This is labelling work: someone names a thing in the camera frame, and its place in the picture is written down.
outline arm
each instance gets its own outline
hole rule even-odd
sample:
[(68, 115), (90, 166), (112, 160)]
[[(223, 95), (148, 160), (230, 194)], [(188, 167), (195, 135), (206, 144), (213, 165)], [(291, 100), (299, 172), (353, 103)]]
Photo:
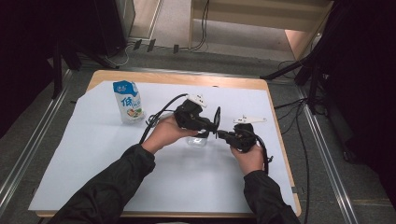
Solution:
[(154, 154), (181, 137), (196, 134), (196, 131), (178, 128), (173, 116), (161, 120), (141, 146), (128, 148), (117, 161), (89, 180), (49, 224), (116, 223), (143, 178), (154, 169)]
[(231, 147), (245, 175), (245, 198), (257, 223), (300, 223), (289, 205), (283, 202), (279, 185), (262, 170), (262, 148), (255, 145), (241, 153)]

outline transparent object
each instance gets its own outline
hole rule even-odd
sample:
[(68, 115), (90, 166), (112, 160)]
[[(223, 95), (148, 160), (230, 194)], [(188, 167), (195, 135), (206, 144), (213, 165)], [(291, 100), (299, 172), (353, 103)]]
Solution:
[(207, 138), (199, 137), (187, 137), (187, 143), (194, 147), (204, 147), (206, 145)]

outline black sleeve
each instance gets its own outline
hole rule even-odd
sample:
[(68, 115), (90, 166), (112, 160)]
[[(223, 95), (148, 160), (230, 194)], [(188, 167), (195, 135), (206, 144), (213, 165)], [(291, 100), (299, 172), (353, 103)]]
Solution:
[(54, 223), (116, 223), (143, 178), (154, 169), (154, 155), (140, 145), (89, 180), (49, 221)]
[(244, 178), (245, 198), (257, 223), (300, 223), (291, 207), (283, 202), (279, 185), (264, 171), (253, 171)]

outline left hand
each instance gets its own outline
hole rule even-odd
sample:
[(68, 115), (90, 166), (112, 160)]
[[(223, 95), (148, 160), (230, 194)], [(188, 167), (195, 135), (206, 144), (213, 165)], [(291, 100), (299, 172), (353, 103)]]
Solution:
[(142, 147), (155, 154), (161, 148), (175, 143), (182, 137), (194, 136), (196, 134), (198, 134), (198, 131), (179, 128), (175, 117), (172, 115), (158, 122), (151, 135), (142, 144)]
[(244, 175), (250, 172), (262, 170), (264, 158), (262, 157), (262, 147), (255, 144), (248, 152), (239, 152), (236, 148), (230, 147), (231, 152), (236, 157), (239, 167)]

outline black cable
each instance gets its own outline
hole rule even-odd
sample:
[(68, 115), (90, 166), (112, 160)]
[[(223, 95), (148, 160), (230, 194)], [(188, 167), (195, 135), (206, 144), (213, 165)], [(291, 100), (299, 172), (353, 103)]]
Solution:
[[(318, 96), (316, 96), (316, 99), (312, 102), (312, 104), (314, 104), (313, 109), (315, 110), (316, 114), (318, 114), (318, 115), (326, 115), (326, 106), (325, 106), (324, 101), (323, 101), (322, 98), (319, 98)], [(323, 109), (324, 111), (323, 112), (319, 112), (317, 110), (317, 106), (318, 105), (321, 105), (321, 106), (324, 107), (324, 109)]]
[(268, 165), (268, 163), (271, 162), (272, 157), (271, 157), (271, 159), (268, 159), (267, 148), (265, 147), (265, 144), (262, 141), (262, 139), (257, 134), (252, 133), (252, 132), (250, 132), (248, 130), (245, 130), (245, 129), (234, 128), (234, 130), (238, 131), (238, 132), (245, 132), (245, 133), (248, 133), (248, 134), (253, 135), (253, 136), (256, 137), (256, 140), (259, 142), (260, 146), (262, 147), (262, 157), (263, 157), (263, 162), (264, 162), (264, 172), (266, 174), (268, 174), (269, 173), (269, 165)]
[(202, 45), (205, 43), (206, 41), (206, 24), (207, 24), (207, 14), (209, 12), (209, 0), (206, 1), (206, 5), (204, 8), (204, 13), (202, 15), (202, 19), (201, 19), (201, 29), (202, 29), (202, 38), (200, 43), (195, 46), (192, 47), (191, 50), (198, 50), (202, 47)]
[[(167, 111), (167, 112), (175, 112), (175, 110), (164, 110), (163, 112), (165, 112), (165, 111)], [(152, 125), (155, 126), (156, 123), (157, 123), (156, 121), (158, 121), (158, 120), (155, 120), (155, 115), (150, 115), (148, 117), (148, 120), (146, 120), (146, 124), (149, 125), (152, 120), (154, 120)]]
[(305, 101), (305, 100), (307, 100), (308, 98), (303, 98), (303, 99), (299, 99), (299, 100), (296, 100), (296, 101), (293, 101), (293, 102), (291, 102), (291, 103), (287, 103), (287, 104), (284, 104), (284, 105), (277, 105), (277, 106), (274, 106), (274, 109), (279, 109), (279, 108), (282, 108), (282, 107), (285, 107), (285, 106), (288, 106), (288, 105), (294, 105), (294, 104), (296, 104), (296, 103), (300, 103), (300, 102), (303, 102), (303, 101)]
[(285, 132), (281, 133), (282, 135), (285, 134), (285, 133), (287, 133), (287, 132), (291, 129), (291, 127), (293, 126), (295, 120), (296, 120), (296, 119), (293, 119), (293, 120), (291, 121), (291, 124), (290, 124), (289, 128), (288, 128)]
[(142, 144), (146, 140), (146, 137), (147, 137), (147, 135), (149, 133), (149, 130), (152, 128), (154, 123), (156, 123), (158, 121), (158, 118), (163, 113), (163, 111), (165, 111), (166, 108), (168, 108), (168, 106), (171, 105), (175, 100), (177, 100), (180, 97), (186, 96), (186, 95), (188, 95), (188, 94), (187, 93), (183, 93), (183, 94), (180, 94), (179, 96), (173, 98), (168, 104), (166, 104), (166, 106), (163, 107), (162, 110), (160, 110), (157, 114), (154, 115), (154, 117), (152, 117), (151, 121), (148, 124), (148, 127), (146, 128), (145, 132), (142, 135), (142, 138), (140, 139), (139, 144)]
[[(163, 47), (163, 46), (154, 46), (155, 49), (170, 49), (170, 50), (174, 50), (174, 48), (170, 48), (170, 47)], [(193, 51), (193, 50), (189, 50), (189, 48), (179, 48), (180, 51), (188, 51), (191, 53), (205, 53), (204, 51)]]
[(297, 108), (298, 106), (300, 106), (300, 105), (294, 106), (292, 109), (289, 110), (289, 112), (288, 112), (287, 114), (285, 114), (284, 116), (280, 117), (280, 118), (277, 119), (277, 120), (282, 120), (283, 118), (287, 117), (287, 116), (291, 113), (291, 111), (293, 111), (293, 109)]
[(41, 224), (41, 223), (43, 223), (43, 221), (44, 221), (44, 218), (42, 217), (42, 218), (40, 218), (40, 220), (38, 220), (37, 224)]
[[(279, 63), (279, 64), (277, 65), (277, 71), (280, 70), (280, 65), (281, 65), (282, 63), (295, 63), (295, 61), (283, 61), (283, 62)], [(285, 78), (290, 78), (290, 79), (294, 78), (294, 77), (288, 77), (288, 76), (286, 76), (286, 74), (283, 74), (282, 76), (285, 77)]]
[(308, 213), (309, 213), (310, 179), (309, 179), (308, 152), (306, 150), (306, 146), (305, 146), (305, 143), (304, 143), (303, 135), (302, 135), (301, 130), (300, 130), (300, 124), (298, 122), (298, 117), (300, 116), (300, 114), (299, 114), (300, 108), (302, 108), (302, 111), (303, 111), (304, 110), (304, 106), (300, 105), (299, 108), (297, 109), (295, 120), (296, 120), (298, 134), (300, 136), (300, 140), (301, 140), (301, 143), (303, 145), (304, 156), (305, 156), (305, 169), (306, 169), (306, 207), (305, 207), (305, 217), (304, 217), (304, 224), (305, 224), (308, 221)]

